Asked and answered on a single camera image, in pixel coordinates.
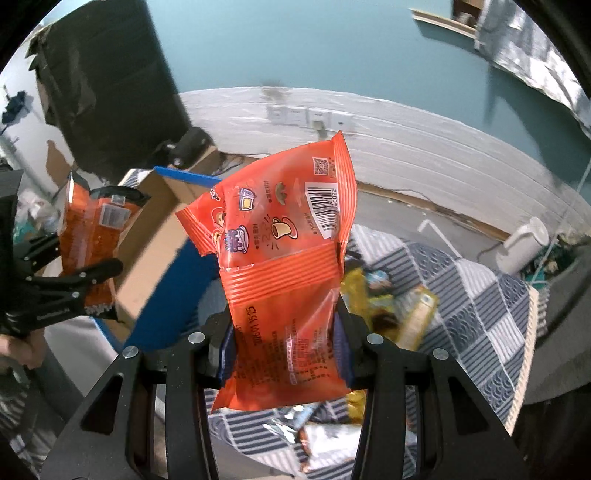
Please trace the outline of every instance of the orange snack bag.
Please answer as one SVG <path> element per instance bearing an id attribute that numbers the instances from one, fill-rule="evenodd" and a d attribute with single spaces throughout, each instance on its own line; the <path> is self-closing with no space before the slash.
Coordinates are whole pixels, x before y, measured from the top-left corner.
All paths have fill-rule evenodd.
<path id="1" fill-rule="evenodd" d="M 331 331 L 356 200 L 339 132 L 262 158 L 177 212 L 199 252 L 217 254 L 235 326 L 234 373 L 213 408 L 261 410 L 349 392 Z"/>
<path id="2" fill-rule="evenodd" d="M 121 233 L 126 230 L 150 197 L 119 185 L 90 190 L 72 172 L 60 233 L 62 275 L 115 256 Z M 92 286 L 86 295 L 88 315 L 116 318 L 113 279 Z"/>

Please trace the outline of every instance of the blue and white checkered blanket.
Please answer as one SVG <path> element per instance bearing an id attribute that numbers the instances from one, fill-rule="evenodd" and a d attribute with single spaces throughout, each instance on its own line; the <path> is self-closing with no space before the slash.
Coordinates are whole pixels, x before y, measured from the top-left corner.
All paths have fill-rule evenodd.
<path id="1" fill-rule="evenodd" d="M 453 257 L 435 248 L 408 242 L 354 225 L 349 249 L 373 268 L 388 273 L 395 294 L 423 284 L 439 297 L 439 307 L 420 351 L 448 350 L 470 375 L 495 413 L 512 432 L 523 402 L 535 345 L 537 294 L 514 277 Z M 407 414 L 414 413 L 407 395 Z M 208 405 L 215 397 L 207 392 Z M 299 445 L 286 445 L 262 424 L 284 414 L 281 408 L 260 412 L 222 409 L 210 415 L 212 435 L 239 452 L 286 473 L 297 475 L 306 458 Z M 346 421 L 344 399 L 327 402 L 316 421 Z M 416 445 L 406 448 L 404 476 L 415 471 Z M 350 477 L 353 461 L 335 456 L 310 472 L 311 480 Z"/>

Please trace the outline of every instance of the metal screw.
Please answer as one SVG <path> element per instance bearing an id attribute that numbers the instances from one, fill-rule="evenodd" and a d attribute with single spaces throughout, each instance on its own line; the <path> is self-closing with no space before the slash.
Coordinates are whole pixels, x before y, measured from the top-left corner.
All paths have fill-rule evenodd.
<path id="1" fill-rule="evenodd" d="M 195 345 L 196 343 L 201 343 L 205 340 L 205 335 L 203 332 L 193 332 L 189 335 L 189 343 Z"/>
<path id="2" fill-rule="evenodd" d="M 437 360 L 447 360 L 449 358 L 449 353 L 447 353 L 447 350 L 445 350 L 443 348 L 436 348 L 433 351 L 433 356 Z"/>
<path id="3" fill-rule="evenodd" d="M 123 350 L 124 358 L 128 358 L 128 359 L 135 357 L 138 353 L 139 353 L 139 349 L 133 345 L 129 345 L 129 346 L 125 347 L 125 349 Z"/>
<path id="4" fill-rule="evenodd" d="M 382 337 L 379 333 L 370 333 L 367 336 L 367 341 L 372 345 L 380 345 L 384 342 L 384 337 Z"/>

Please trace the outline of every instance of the cartoon illustration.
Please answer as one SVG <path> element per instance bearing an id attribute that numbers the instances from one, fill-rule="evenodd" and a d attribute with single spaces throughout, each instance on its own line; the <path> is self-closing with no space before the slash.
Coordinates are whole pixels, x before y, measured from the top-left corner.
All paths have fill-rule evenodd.
<path id="1" fill-rule="evenodd" d="M 226 219 L 226 212 L 223 211 L 222 207 L 216 207 L 212 210 L 212 218 L 216 224 L 223 227 L 224 220 Z"/>
<path id="2" fill-rule="evenodd" d="M 285 185 L 283 185 L 282 181 L 275 185 L 275 197 L 280 204 L 285 205 L 287 194 L 285 193 Z"/>
<path id="3" fill-rule="evenodd" d="M 222 233 L 219 232 L 218 230 L 215 230 L 214 233 L 212 233 L 212 240 L 213 240 L 213 244 L 217 247 L 219 242 L 220 242 L 220 237 L 222 236 Z"/>
<path id="4" fill-rule="evenodd" d="M 240 189 L 240 205 L 238 208 L 243 212 L 252 210 L 255 207 L 256 195 L 252 190 L 241 188 Z"/>
<path id="5" fill-rule="evenodd" d="M 290 238 L 297 238 L 297 228 L 289 218 L 283 217 L 279 220 L 277 217 L 273 217 L 273 225 L 271 232 L 276 240 L 279 240 L 282 236 L 288 235 Z"/>
<path id="6" fill-rule="evenodd" d="M 232 253 L 241 252 L 243 254 L 248 250 L 248 231 L 244 225 L 237 229 L 229 229 L 223 239 L 224 248 Z"/>

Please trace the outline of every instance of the shelf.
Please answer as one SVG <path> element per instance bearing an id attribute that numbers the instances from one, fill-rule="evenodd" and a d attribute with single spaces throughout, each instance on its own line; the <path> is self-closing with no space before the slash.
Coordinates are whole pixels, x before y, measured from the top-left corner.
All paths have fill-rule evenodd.
<path id="1" fill-rule="evenodd" d="M 472 27 L 468 27 L 460 22 L 456 22 L 451 18 L 441 17 L 436 14 L 430 14 L 429 12 L 424 12 L 422 10 L 415 10 L 411 8 L 411 12 L 413 13 L 413 18 L 419 22 L 426 22 L 431 23 L 432 25 L 438 25 L 439 27 L 447 28 L 448 30 L 452 30 L 460 35 L 464 35 L 470 38 L 476 38 L 476 29 Z"/>

